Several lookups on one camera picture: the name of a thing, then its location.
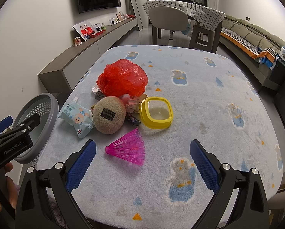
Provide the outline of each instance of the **plush ball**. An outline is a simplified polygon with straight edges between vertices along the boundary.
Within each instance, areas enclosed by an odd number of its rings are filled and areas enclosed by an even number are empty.
[[[94,125],[104,134],[115,133],[123,125],[125,113],[125,106],[119,98],[107,96],[93,110]]]

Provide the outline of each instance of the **green sofa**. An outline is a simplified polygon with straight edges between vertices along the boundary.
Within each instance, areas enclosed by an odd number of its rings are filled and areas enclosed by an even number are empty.
[[[236,19],[227,15],[223,20],[223,27],[235,32],[250,44],[262,50],[272,48],[280,53],[281,47],[285,47],[285,42],[276,35],[270,34],[263,28],[252,25],[245,20]],[[259,58],[253,59],[239,47],[225,37],[220,37],[220,42],[230,49],[254,74],[262,86],[278,91],[285,79],[285,65],[277,61],[273,70],[265,64],[259,64]]]

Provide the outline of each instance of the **tissue packet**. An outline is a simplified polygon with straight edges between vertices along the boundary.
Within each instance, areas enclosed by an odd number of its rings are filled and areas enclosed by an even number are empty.
[[[82,107],[75,99],[61,109],[59,118],[63,118],[68,124],[74,126],[79,138],[84,138],[94,127],[91,111]]]

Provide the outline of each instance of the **silver screw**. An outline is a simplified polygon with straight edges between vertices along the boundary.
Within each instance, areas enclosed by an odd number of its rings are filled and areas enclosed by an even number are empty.
[[[33,170],[34,170],[33,167],[29,167],[29,168],[27,169],[27,172],[28,172],[28,173],[31,173]]]
[[[55,164],[56,169],[61,169],[63,167],[63,163],[57,163]]]
[[[229,170],[230,169],[230,165],[229,164],[223,164],[223,169]]]
[[[259,172],[258,172],[257,169],[253,168],[253,169],[252,169],[252,173],[256,175],[256,174],[258,174]]]

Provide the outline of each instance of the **gray floor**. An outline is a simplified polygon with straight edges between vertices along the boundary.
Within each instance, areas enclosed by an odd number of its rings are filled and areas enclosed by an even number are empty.
[[[162,30],[162,39],[158,39],[158,45],[168,45],[169,31]],[[181,32],[173,33],[173,46],[185,47],[189,45],[190,38],[187,35],[183,35]],[[143,28],[140,31],[132,30],[130,33],[122,37],[114,46],[120,45],[152,45],[152,26],[149,28]],[[247,79],[251,82],[256,90],[259,90],[260,83],[255,78],[255,76],[250,72],[250,70],[224,45],[219,44],[217,54],[229,58],[233,61],[239,69],[244,73]],[[285,129],[280,119],[279,113],[273,103],[273,94],[270,90],[263,89],[259,93],[259,97],[271,119],[276,136],[279,142],[280,151],[283,161],[283,171],[285,180]]]

